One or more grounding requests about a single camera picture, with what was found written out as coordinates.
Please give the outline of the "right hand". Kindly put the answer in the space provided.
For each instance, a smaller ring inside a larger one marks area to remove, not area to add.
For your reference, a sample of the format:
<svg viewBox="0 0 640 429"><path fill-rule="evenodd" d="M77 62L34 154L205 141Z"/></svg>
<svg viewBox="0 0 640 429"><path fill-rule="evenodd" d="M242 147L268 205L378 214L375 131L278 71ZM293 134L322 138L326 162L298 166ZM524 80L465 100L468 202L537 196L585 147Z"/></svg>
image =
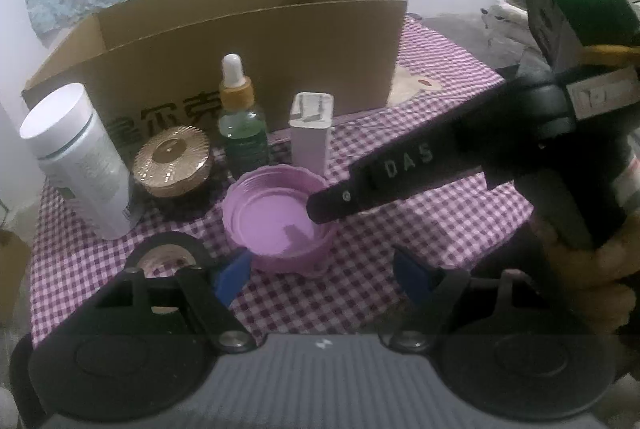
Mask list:
<svg viewBox="0 0 640 429"><path fill-rule="evenodd" d="M639 212L628 215L622 230L595 251L564 245L554 227L540 215L532 215L529 227L587 325L605 336L625 326L639 299L638 293L622 283L639 271Z"/></svg>

